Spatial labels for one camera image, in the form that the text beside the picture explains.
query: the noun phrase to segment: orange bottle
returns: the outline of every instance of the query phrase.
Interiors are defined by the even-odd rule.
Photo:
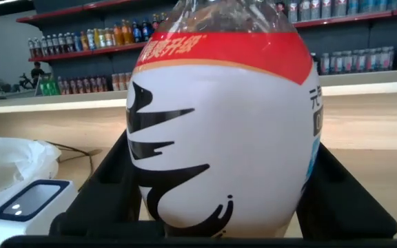
[[[90,46],[88,45],[88,38],[84,31],[81,31],[81,42],[82,42],[82,49],[84,51],[90,50]]]
[[[122,34],[123,34],[123,43],[131,44],[134,43],[134,37],[132,36],[131,27],[128,22],[122,20]]]
[[[122,29],[120,29],[120,23],[114,24],[114,38],[116,39],[116,45],[123,45],[123,34]]]

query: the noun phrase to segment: person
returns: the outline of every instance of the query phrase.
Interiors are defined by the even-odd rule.
[[[45,72],[41,69],[40,62],[34,62],[34,68],[31,72],[33,84],[36,85],[39,80],[39,76],[44,75]]]

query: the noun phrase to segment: white countertop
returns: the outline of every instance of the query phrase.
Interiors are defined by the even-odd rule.
[[[321,76],[323,96],[397,93],[397,71]],[[0,100],[0,113],[125,107],[127,91]]]

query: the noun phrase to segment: white plastic bag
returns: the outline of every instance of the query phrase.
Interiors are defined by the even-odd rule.
[[[0,205],[32,181],[54,178],[60,155],[44,141],[0,138]]]

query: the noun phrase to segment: black graphic design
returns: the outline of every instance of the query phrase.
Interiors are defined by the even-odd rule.
[[[133,105],[129,109],[127,108],[128,131],[130,134],[194,111],[193,108],[190,108],[168,112],[138,113],[140,109],[148,106],[152,102],[152,93],[149,90],[138,86],[135,82],[132,82],[132,85],[134,88],[135,100]],[[156,149],[174,144],[174,141],[144,143],[131,141],[130,137],[128,138],[130,150],[135,160],[159,156],[162,154],[162,152],[156,152]],[[175,187],[188,182],[199,174],[202,174],[205,170],[209,169],[210,166],[208,164],[204,164],[184,169],[173,169],[170,171],[154,171],[140,169],[138,167],[135,168],[138,184],[141,187],[151,188],[147,195],[148,211],[153,218],[160,220],[161,217],[158,212],[158,207],[162,197],[171,189],[174,189]],[[232,195],[227,197],[229,200],[227,200],[227,207],[221,218],[219,218],[219,216],[223,212],[223,204],[218,205],[214,213],[197,225],[185,228],[167,225],[166,230],[168,235],[210,237],[218,234],[228,224],[230,218],[232,217],[232,212],[234,211],[234,201],[232,200]],[[216,237],[221,237],[224,235],[224,233],[225,231],[222,231],[222,233],[219,233]]]
[[[130,108],[127,108],[126,113],[128,122],[127,128],[130,134],[194,111],[193,108],[190,108],[186,110],[174,110],[166,112],[138,113],[140,109],[148,106],[151,103],[152,93],[149,90],[138,86],[135,82],[132,82],[132,85],[134,88],[135,100],[133,105]]]

